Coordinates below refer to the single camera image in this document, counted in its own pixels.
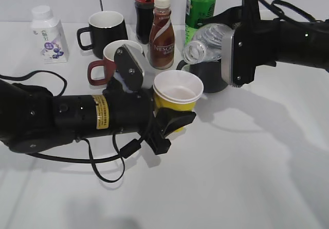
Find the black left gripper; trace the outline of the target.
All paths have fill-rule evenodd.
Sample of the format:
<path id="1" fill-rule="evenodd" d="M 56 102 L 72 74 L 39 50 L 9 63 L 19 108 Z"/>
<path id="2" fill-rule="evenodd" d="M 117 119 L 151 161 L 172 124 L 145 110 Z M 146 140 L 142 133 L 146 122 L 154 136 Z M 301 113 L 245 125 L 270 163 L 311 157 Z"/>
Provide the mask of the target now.
<path id="1" fill-rule="evenodd" d="M 155 120 L 153 90 L 140 89 L 128 93 L 123 90 L 121 82 L 114 77 L 107 83 L 103 95 L 109 105 L 111 132 L 137 132 L 140 135 L 138 139 L 122 147 L 119 150 L 120 154 L 135 153 L 141 148 L 143 141 L 155 154 L 165 154 L 171 146 L 171 142 L 165 137 L 193 123 L 196 118 L 196 113 L 193 111 L 160 108 Z"/>

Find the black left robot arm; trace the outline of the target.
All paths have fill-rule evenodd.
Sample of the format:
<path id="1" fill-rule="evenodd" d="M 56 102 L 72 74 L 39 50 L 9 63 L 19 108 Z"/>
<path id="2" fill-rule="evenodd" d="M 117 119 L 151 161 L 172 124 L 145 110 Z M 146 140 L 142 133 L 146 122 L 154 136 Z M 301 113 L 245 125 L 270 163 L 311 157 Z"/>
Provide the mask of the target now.
<path id="1" fill-rule="evenodd" d="M 1 141 L 13 152 L 33 154 L 75 140 L 138 133 L 120 153 L 128 157 L 142 142 L 157 155 L 171 145 L 168 135 L 191 124 L 196 114 L 155 110 L 149 90 L 125 92 L 111 79 L 100 95 L 54 96 L 41 86 L 1 82 Z"/>

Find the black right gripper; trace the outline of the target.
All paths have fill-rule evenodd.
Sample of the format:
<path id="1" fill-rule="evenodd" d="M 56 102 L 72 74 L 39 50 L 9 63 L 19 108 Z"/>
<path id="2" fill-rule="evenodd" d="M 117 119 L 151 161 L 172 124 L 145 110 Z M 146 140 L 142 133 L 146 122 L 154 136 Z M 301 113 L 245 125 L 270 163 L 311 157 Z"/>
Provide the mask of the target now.
<path id="1" fill-rule="evenodd" d="M 256 25 L 241 22 L 242 6 L 235 6 L 216 16 L 203 19 L 201 26 L 216 23 L 234 29 L 232 81 L 252 82 L 257 66 L 276 66 L 281 22 L 279 20 L 261 20 Z"/>

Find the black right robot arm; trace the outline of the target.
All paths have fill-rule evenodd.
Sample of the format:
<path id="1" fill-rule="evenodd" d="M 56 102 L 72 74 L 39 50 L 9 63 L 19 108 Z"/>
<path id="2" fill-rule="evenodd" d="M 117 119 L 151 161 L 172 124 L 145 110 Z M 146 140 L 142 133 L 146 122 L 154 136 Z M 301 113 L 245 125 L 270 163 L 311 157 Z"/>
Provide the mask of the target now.
<path id="1" fill-rule="evenodd" d="M 277 62 L 328 69 L 328 23 L 303 22 L 296 27 L 280 19 L 263 20 L 259 9 L 237 6 L 205 19 L 227 26 L 222 45 L 222 79 L 241 87 L 254 80 L 260 65 Z"/>

